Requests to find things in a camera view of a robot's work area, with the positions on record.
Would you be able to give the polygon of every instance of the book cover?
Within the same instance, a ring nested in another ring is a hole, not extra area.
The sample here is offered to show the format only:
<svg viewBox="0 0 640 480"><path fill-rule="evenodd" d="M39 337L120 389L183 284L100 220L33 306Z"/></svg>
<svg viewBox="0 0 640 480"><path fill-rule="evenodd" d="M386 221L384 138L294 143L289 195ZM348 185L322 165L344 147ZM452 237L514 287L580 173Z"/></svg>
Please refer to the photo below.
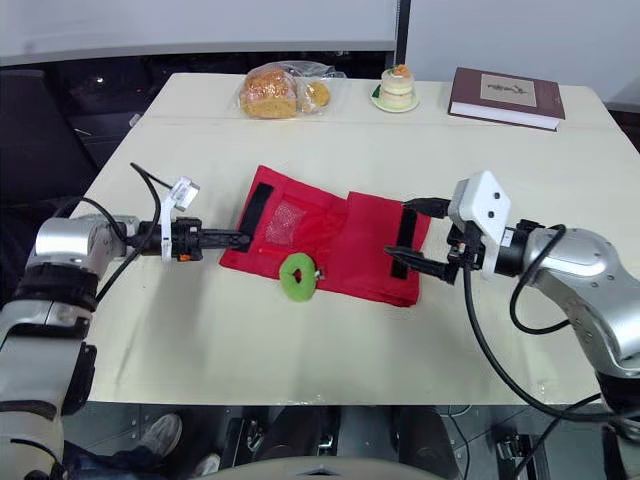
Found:
<svg viewBox="0 0 640 480"><path fill-rule="evenodd" d="M453 102L565 118L556 82L471 68L456 70L449 113Z"/></svg>

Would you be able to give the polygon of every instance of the person's foot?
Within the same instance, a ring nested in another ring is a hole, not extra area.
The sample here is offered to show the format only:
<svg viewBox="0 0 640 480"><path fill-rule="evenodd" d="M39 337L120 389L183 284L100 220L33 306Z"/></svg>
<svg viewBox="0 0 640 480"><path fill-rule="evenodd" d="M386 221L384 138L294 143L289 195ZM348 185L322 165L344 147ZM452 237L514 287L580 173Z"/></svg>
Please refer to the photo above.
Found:
<svg viewBox="0 0 640 480"><path fill-rule="evenodd" d="M164 458L178 445L182 435L182 420L175 413L163 415L145 432L138 446L146 447L154 455Z"/></svg>
<svg viewBox="0 0 640 480"><path fill-rule="evenodd" d="M211 475L216 473L220 468L220 455L217 453L211 453L200 460L200 463L193 471L191 478L204 477L205 475Z"/></svg>

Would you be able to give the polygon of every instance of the mesh pocket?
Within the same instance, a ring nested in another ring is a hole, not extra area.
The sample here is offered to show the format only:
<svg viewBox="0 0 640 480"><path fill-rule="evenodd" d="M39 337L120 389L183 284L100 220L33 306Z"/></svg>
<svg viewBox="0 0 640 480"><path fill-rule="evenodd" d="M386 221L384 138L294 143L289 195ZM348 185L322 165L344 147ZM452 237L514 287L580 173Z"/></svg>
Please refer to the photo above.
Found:
<svg viewBox="0 0 640 480"><path fill-rule="evenodd" d="M265 233L267 242L285 247L293 246L293 235L300 220L304 217L304 210L283 200L280 202Z"/></svg>

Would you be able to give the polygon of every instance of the red fabric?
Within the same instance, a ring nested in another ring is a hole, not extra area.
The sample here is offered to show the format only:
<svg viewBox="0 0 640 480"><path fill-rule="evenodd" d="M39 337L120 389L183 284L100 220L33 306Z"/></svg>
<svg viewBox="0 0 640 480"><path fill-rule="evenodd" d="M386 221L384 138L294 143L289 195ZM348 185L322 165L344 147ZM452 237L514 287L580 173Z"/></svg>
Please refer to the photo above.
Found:
<svg viewBox="0 0 640 480"><path fill-rule="evenodd" d="M245 209L260 183L274 190L249 251L227 250L222 266L277 279L287 256L304 252L325 277L318 289L401 307L417 302L418 274L410 270L406 279L392 277L393 259L384 252L398 238L400 202L355 192L344 200L260 166ZM428 228L429 218L419 215L414 250L422 246Z"/></svg>

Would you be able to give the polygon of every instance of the white plate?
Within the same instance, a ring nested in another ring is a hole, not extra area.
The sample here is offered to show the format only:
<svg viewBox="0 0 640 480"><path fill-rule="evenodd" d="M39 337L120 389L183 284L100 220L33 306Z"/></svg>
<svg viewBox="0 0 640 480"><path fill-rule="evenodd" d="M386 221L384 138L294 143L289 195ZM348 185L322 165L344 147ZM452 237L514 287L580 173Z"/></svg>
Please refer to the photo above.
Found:
<svg viewBox="0 0 640 480"><path fill-rule="evenodd" d="M416 92L413 92L413 99L411 101L411 105L408 105L404 108L394 108L394 107L389 107L388 105L385 105L384 102L382 102L382 100L380 100L380 98L378 97L374 97L373 96L373 92L371 92L371 95L369 95L369 98L371 99L371 102L378 107L380 110L384 110L385 112L389 112L389 113L404 113L404 112L408 112L410 110L413 110L414 108L416 108L418 106L418 104L420 103L420 99L418 98L418 95L416 95Z"/></svg>

